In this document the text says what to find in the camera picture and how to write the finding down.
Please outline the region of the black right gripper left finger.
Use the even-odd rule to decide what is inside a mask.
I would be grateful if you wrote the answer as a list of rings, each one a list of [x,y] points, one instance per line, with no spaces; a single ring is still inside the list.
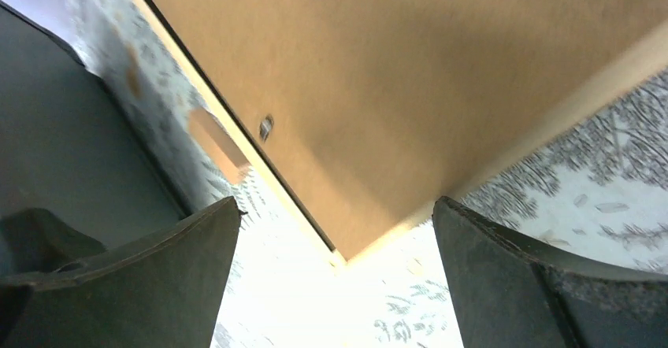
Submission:
[[[1,220],[4,347],[208,347],[242,213],[224,198],[112,249],[41,208]]]

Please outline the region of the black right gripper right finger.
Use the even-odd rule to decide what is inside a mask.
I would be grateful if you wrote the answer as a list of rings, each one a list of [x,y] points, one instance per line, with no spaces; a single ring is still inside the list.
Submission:
[[[432,222],[464,346],[666,346],[665,275],[572,254],[448,197]]]

